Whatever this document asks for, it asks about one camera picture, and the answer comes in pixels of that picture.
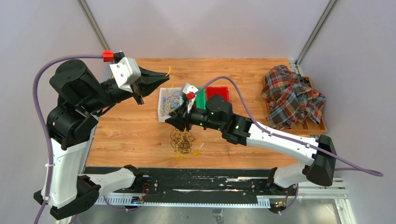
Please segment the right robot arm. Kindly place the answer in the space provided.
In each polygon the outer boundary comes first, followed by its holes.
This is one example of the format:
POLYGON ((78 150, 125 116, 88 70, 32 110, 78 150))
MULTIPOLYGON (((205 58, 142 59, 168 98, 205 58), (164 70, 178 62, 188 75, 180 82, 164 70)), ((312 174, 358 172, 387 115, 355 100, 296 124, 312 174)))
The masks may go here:
POLYGON ((300 137, 255 124, 251 118, 233 113, 232 104, 220 95, 210 97, 205 109, 195 105, 188 108, 187 102, 182 103, 165 123, 182 132, 189 131, 193 125, 218 130, 229 143, 268 148, 297 159, 295 164, 271 169, 266 188, 274 195, 301 182, 332 185, 335 158, 327 153, 335 153, 335 149, 330 137, 300 137))

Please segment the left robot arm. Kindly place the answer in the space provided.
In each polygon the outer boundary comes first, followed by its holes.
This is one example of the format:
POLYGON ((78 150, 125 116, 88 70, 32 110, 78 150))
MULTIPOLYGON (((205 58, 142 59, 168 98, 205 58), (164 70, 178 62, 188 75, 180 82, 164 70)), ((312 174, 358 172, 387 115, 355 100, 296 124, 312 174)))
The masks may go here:
POLYGON ((46 118, 37 92, 33 93, 48 147, 46 182, 34 193, 34 199, 42 207, 48 205, 56 220, 85 212, 99 198, 120 189, 144 192, 145 181, 138 168, 126 165, 104 175, 85 175, 81 172, 82 161, 91 147, 92 130, 99 117, 129 98, 142 105, 144 97, 170 78, 166 73, 141 68, 134 59, 124 57, 111 61, 113 78, 99 82, 84 59, 84 55, 55 59, 44 65, 34 79, 37 89, 45 70, 58 64, 49 81, 58 93, 57 106, 46 118))

